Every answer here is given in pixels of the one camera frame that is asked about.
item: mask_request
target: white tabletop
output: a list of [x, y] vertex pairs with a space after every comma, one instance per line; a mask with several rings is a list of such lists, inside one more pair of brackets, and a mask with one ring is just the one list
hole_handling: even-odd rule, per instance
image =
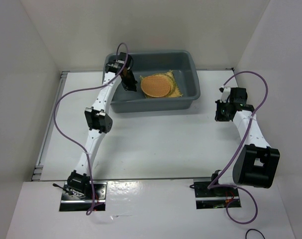
[[[113, 128], [104, 138], [93, 165], [94, 179], [209, 177], [222, 169], [240, 143], [232, 122], [215, 122], [215, 101], [232, 71], [198, 71], [201, 97], [188, 110], [109, 115]], [[63, 93], [101, 84], [102, 72], [69, 73]], [[229, 86], [236, 87], [232, 80]], [[67, 96], [57, 122], [68, 136], [85, 143], [84, 115], [99, 90]], [[41, 180], [66, 180], [80, 159], [81, 149], [49, 131], [41, 162]]]
[[[232, 222], [220, 209], [196, 209], [191, 179], [109, 181], [104, 212], [59, 212], [61, 190], [53, 182], [24, 183], [7, 239], [244, 239], [250, 228], [267, 239], [294, 239], [276, 183], [247, 187], [259, 206], [248, 225]], [[239, 191], [242, 208], [229, 212], [239, 221], [254, 215], [250, 197]], [[261, 239], [249, 233], [248, 239]]]

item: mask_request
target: gray plastic bin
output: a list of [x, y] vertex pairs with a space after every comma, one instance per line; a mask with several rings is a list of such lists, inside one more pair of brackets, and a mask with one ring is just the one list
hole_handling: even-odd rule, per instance
[[[199, 79], [189, 52], [182, 50], [129, 53], [133, 58], [132, 72], [137, 92], [125, 91], [121, 85], [115, 91], [111, 107], [116, 113], [170, 111], [188, 109], [201, 95]], [[114, 60], [115, 54], [106, 57], [105, 63]], [[140, 76], [172, 70], [175, 81], [183, 94], [178, 98], [147, 99], [140, 86]]]

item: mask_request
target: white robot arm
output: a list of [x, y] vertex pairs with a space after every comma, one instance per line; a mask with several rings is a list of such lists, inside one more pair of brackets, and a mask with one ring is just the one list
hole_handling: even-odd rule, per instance
[[[220, 100], [217, 100], [216, 121], [233, 121], [240, 138], [247, 131], [254, 107], [248, 105], [245, 88], [222, 87]], [[271, 148], [262, 135], [256, 114], [252, 118], [244, 146], [233, 168], [229, 168], [218, 180], [219, 184], [249, 185], [269, 188], [272, 185], [280, 154]], [[220, 170], [213, 175], [214, 179]]]
[[[115, 73], [108, 72], [105, 74], [103, 84], [106, 84], [108, 81], [110, 81], [115, 76]], [[113, 95], [115, 93], [116, 88], [120, 85], [122, 79], [120, 76], [118, 76], [111, 84], [106, 85], [104, 88], [102, 88], [99, 92], [99, 95], [96, 99], [96, 101], [93, 103], [91, 108], [86, 108], [85, 114], [87, 119], [90, 120], [91, 115], [95, 112], [95, 117], [105, 119], [109, 113], [110, 104], [113, 98]], [[112, 127], [112, 121], [109, 120], [108, 125], [105, 127], [108, 127], [106, 131], [109, 131]], [[88, 151], [89, 157], [90, 157], [90, 165], [93, 166], [94, 159], [96, 157], [98, 148], [105, 136], [105, 132], [100, 131], [98, 129], [89, 129], [89, 134], [87, 138], [87, 142], [85, 145], [85, 148]], [[83, 152], [80, 158], [80, 161], [78, 162], [77, 166], [75, 167], [75, 170], [78, 174], [88, 174], [89, 166], [87, 161], [87, 156]]]
[[[89, 127], [89, 133], [85, 149], [87, 152], [81, 154], [80, 160], [75, 170], [68, 177], [67, 184], [72, 190], [84, 195], [90, 195], [90, 177], [89, 166], [92, 169], [98, 148], [111, 128], [113, 121], [108, 115], [110, 104], [116, 88], [122, 83], [125, 90], [137, 91], [134, 75], [129, 67], [132, 57], [128, 55], [126, 65], [120, 75], [114, 77], [120, 72], [125, 63], [126, 53], [120, 53], [118, 59], [110, 60], [105, 66], [105, 76], [99, 95], [90, 108], [85, 109], [85, 116]], [[87, 154], [89, 155], [90, 164], [88, 163]]]

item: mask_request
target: purple cable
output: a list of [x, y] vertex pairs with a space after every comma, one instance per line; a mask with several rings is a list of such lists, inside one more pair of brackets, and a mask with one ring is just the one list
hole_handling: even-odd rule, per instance
[[91, 180], [91, 188], [92, 188], [92, 204], [91, 204], [91, 207], [90, 207], [90, 208], [87, 210], [87, 212], [86, 212], [86, 215], [87, 215], [87, 216], [89, 216], [89, 215], [92, 213], [92, 211], [93, 211], [93, 209], [94, 209], [95, 206], [99, 205], [99, 204], [95, 204], [95, 194], [96, 194], [96, 193], [95, 193], [95, 188], [94, 188], [94, 183], [93, 183], [93, 178], [92, 178], [92, 171], [91, 171], [90, 158], [89, 158], [89, 155], [88, 155], [88, 151], [86, 150], [86, 148], [85, 148], [82, 144], [80, 144], [79, 142], [75, 141], [74, 139], [68, 137], [67, 135], [65, 135], [65, 134], [60, 130], [60, 128], [58, 127], [57, 121], [56, 121], [56, 111], [57, 111], [57, 107], [58, 107], [59, 103], [60, 103], [61, 100], [62, 100], [63, 98], [65, 98], [66, 96], [68, 96], [68, 95], [70, 95], [70, 94], [72, 94], [72, 93], [75, 93], [75, 92], [80, 92], [80, 91], [90, 91], [90, 90], [96, 90], [96, 89], [103, 88], [103, 87], [105, 87], [105, 86], [111, 84], [111, 83], [112, 83], [112, 82], [113, 82], [113, 81], [121, 74], [121, 72], [123, 71], [123, 69], [124, 69], [124, 67], [125, 67], [125, 65], [126, 65], [126, 63], [127, 63], [128, 52], [129, 52], [127, 45], [126, 45], [124, 42], [122, 42], [122, 43], [120, 43], [120, 44], [118, 45], [118, 47], [117, 47], [117, 49], [116, 49], [116, 56], [118, 55], [118, 51], [119, 51], [119, 48], [120, 48], [121, 45], [124, 45], [125, 48], [126, 48], [126, 56], [125, 56], [124, 65], [122, 66], [122, 68], [120, 69], [120, 71], [119, 71], [119, 72], [118, 72], [118, 73], [117, 73], [117, 74], [116, 74], [116, 75], [115, 75], [108, 83], [106, 83], [106, 84], [104, 84], [104, 85], [102, 85], [102, 86], [78, 89], [78, 90], [70, 91], [70, 92], [64, 94], [64, 95], [57, 101], [57, 103], [56, 103], [56, 105], [55, 105], [55, 108], [54, 108], [54, 111], [53, 111], [53, 112], [54, 112], [54, 113], [53, 113], [53, 122], [54, 122], [55, 127], [57, 128], [58, 132], [59, 132], [63, 137], [65, 137], [66, 139], [68, 139], [68, 140], [70, 140], [71, 142], [73, 142], [73, 143], [75, 143], [76, 145], [78, 145], [78, 146], [85, 152], [85, 154], [86, 154], [86, 156], [87, 156], [88, 168], [89, 168], [89, 175], [90, 175], [90, 180]]
[[223, 86], [225, 86], [232, 78], [238, 76], [239, 74], [242, 74], [242, 73], [250, 73], [250, 74], [253, 74], [253, 75], [256, 75], [258, 76], [265, 84], [265, 87], [266, 87], [266, 93], [265, 93], [265, 96], [264, 96], [264, 99], [262, 100], [262, 102], [259, 104], [259, 106], [254, 110], [254, 112], [251, 114], [251, 118], [249, 120], [249, 124], [248, 124], [248, 127], [247, 127], [247, 130], [238, 146], [238, 148], [236, 149], [236, 152], [234, 153], [233, 157], [231, 158], [231, 160], [229, 161], [229, 163], [226, 165], [226, 167], [221, 171], [221, 173], [219, 173], [219, 175], [209, 184], [209, 186], [207, 187], [208, 189], [212, 189], [212, 188], [219, 188], [219, 187], [231, 187], [231, 188], [237, 188], [237, 189], [240, 189], [240, 190], [243, 190], [245, 191], [246, 193], [248, 193], [248, 195], [251, 197], [251, 199], [253, 200], [254, 204], [255, 204], [255, 208], [256, 208], [256, 213], [255, 213], [255, 216], [247, 221], [247, 222], [239, 222], [237, 220], [235, 220], [234, 218], [232, 218], [229, 214], [229, 211], [228, 211], [228, 207], [231, 203], [233, 203], [234, 201], [237, 201], [238, 199], [236, 200], [232, 200], [230, 201], [227, 205], [226, 205], [226, 212], [227, 212], [227, 215], [229, 216], [229, 218], [231, 220], [233, 220], [234, 222], [238, 223], [238, 224], [249, 224], [251, 222], [253, 222], [257, 215], [258, 215], [258, 206], [257, 206], [257, 203], [256, 203], [256, 200], [254, 199], [254, 197], [251, 195], [251, 193], [249, 193], [246, 189], [244, 188], [241, 188], [241, 187], [238, 187], [236, 185], [228, 185], [228, 184], [217, 184], [215, 185], [215, 183], [219, 180], [219, 178], [226, 172], [226, 170], [231, 166], [231, 164], [234, 162], [235, 158], [237, 157], [241, 147], [243, 146], [247, 136], [248, 136], [248, 133], [249, 133], [249, 129], [250, 129], [250, 126], [251, 126], [251, 123], [252, 123], [252, 117], [255, 115], [255, 113], [257, 112], [257, 110], [264, 104], [264, 102], [266, 101], [267, 99], [267, 96], [268, 96], [268, 84], [266, 82], [266, 80], [261, 76], [259, 75], [258, 73], [256, 72], [253, 72], [253, 71], [241, 71], [241, 72], [238, 72], [236, 74], [234, 74], [232, 77], [230, 77], [225, 83]]

